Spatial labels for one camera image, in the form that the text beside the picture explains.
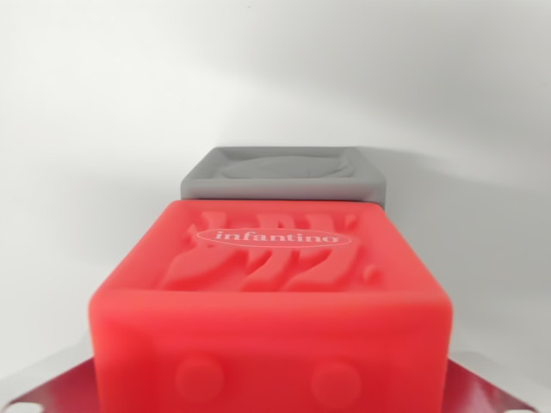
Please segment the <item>gripper left finger with black rubber pad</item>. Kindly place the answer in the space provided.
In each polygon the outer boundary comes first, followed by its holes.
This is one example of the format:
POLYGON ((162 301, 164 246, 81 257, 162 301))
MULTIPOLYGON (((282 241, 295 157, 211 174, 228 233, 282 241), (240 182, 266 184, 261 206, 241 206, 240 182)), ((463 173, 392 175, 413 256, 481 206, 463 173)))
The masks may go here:
POLYGON ((22 394, 1 402, 2 412, 100 411, 94 362, 83 361, 22 394))

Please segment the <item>gripper right finger with black rubber pad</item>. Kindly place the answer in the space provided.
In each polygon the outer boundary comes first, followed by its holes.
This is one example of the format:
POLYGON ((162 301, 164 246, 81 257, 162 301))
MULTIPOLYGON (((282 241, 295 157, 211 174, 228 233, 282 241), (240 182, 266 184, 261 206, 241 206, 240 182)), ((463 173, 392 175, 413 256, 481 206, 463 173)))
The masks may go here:
POLYGON ((549 411, 511 395, 454 361, 449 362, 443 396, 444 413, 549 411))

